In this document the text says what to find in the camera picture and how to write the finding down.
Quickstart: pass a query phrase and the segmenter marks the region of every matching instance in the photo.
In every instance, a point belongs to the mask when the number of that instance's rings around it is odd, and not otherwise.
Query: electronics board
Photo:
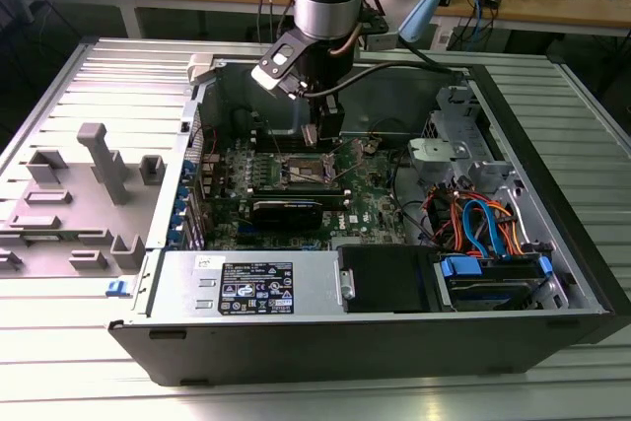
[[[405,243],[389,195],[392,153],[378,140],[343,138],[312,151],[275,142],[236,140],[210,159],[208,249]]]

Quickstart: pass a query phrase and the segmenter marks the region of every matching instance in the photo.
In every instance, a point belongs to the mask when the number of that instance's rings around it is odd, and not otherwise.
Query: blue cable
[[[493,215],[493,211],[489,206],[486,205],[484,201],[480,201],[479,199],[472,199],[466,203],[464,209],[462,209],[462,226],[464,227],[464,234],[469,239],[469,241],[478,249],[484,258],[489,257],[489,252],[486,247],[481,244],[476,238],[475,235],[471,232],[471,222],[469,218],[469,214],[471,213],[471,209],[473,206],[477,204],[484,211],[484,215],[486,216],[486,221],[489,224],[489,235],[491,236],[491,244],[493,245],[493,250],[498,256],[507,257],[506,249],[504,248],[504,243],[502,239],[497,233],[497,225],[495,224],[495,216]]]
[[[477,21],[475,22],[475,28],[473,29],[473,35],[467,42],[466,51],[471,50],[471,46],[478,41],[478,34],[480,32],[480,23],[482,22],[482,9],[480,8],[480,0],[473,0],[475,2],[475,12],[477,14]]]

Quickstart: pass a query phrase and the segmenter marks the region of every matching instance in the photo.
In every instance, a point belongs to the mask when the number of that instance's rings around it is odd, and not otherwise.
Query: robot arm
[[[440,0],[294,0],[296,27],[263,55],[252,78],[268,91],[294,99],[304,91],[326,91],[353,67],[360,35],[396,31],[407,41],[420,36]],[[310,100],[308,142],[339,135],[344,110],[336,95]]]

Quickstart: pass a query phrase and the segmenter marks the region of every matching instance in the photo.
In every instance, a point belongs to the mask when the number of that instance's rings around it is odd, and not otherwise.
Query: white paper
[[[221,270],[226,261],[223,255],[197,255],[195,257],[195,270]]]

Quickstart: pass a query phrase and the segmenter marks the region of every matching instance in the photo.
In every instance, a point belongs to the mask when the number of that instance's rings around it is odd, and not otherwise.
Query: power supply label
[[[219,296],[223,316],[291,315],[294,296],[291,262],[223,265]]]

